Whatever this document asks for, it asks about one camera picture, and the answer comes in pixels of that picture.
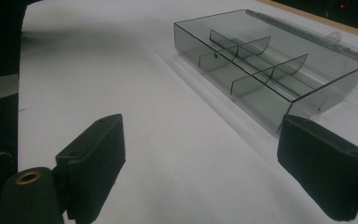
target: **white table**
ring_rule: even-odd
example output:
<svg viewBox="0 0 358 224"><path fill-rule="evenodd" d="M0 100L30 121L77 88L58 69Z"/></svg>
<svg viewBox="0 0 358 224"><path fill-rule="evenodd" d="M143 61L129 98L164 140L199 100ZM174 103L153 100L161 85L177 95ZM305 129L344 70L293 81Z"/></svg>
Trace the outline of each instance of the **white table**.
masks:
<svg viewBox="0 0 358 224"><path fill-rule="evenodd" d="M241 8L326 35L336 30L253 0L31 5L21 47L20 169L53 168L93 121L121 113L127 162L95 223L335 223L277 162L278 137L174 48L174 22ZM358 36L341 33L358 47ZM358 145L358 86L312 119Z"/></svg>

